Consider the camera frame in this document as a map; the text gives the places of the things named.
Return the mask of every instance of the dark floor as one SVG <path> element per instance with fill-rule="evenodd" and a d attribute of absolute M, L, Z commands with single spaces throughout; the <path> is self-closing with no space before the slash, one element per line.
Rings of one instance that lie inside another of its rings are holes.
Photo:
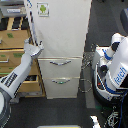
<path fill-rule="evenodd" d="M 111 36 L 116 32 L 126 36 L 120 22 L 121 10 L 128 7 L 128 1 L 124 1 L 92 1 L 85 52 L 92 51 L 93 43 L 109 46 Z M 11 105 L 11 118 L 5 128 L 36 128 L 42 125 L 79 125 L 83 128 L 92 128 L 91 115 L 98 117 L 103 128 L 105 118 L 100 110 L 87 108 L 86 103 L 86 95 L 81 92 L 78 93 L 77 99 L 21 98 L 19 104 Z"/>

